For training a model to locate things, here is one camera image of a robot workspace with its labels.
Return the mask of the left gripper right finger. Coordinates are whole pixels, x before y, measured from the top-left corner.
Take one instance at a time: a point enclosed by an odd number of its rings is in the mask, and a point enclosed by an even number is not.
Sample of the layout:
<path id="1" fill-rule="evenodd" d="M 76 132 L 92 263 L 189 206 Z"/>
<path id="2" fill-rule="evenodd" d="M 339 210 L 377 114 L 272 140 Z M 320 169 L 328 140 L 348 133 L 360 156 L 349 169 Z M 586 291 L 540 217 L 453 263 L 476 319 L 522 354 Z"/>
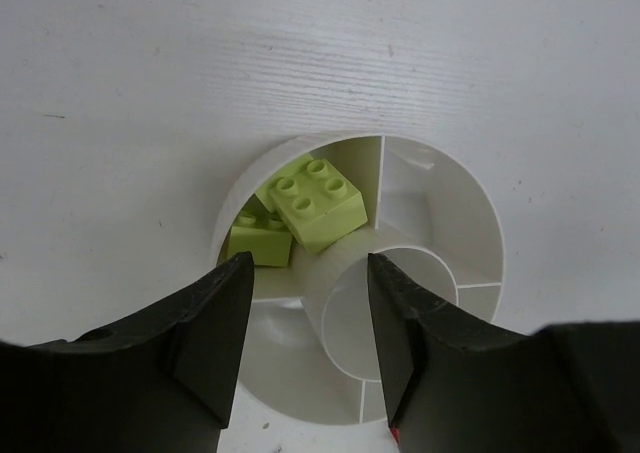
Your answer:
<path id="1" fill-rule="evenodd" d="M 414 282 L 386 256 L 367 286 L 388 424 L 404 452 L 635 452 L 639 326 L 521 335 Z"/>

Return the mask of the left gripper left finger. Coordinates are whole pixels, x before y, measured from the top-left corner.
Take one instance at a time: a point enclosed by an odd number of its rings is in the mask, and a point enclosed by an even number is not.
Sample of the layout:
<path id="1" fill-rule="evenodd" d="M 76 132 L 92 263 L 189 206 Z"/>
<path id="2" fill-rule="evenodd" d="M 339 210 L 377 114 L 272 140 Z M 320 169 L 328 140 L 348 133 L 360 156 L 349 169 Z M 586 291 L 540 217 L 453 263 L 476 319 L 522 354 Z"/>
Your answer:
<path id="1" fill-rule="evenodd" d="M 229 425 L 254 287 L 239 253 L 73 341 L 1 346 L 5 452 L 214 452 Z"/>

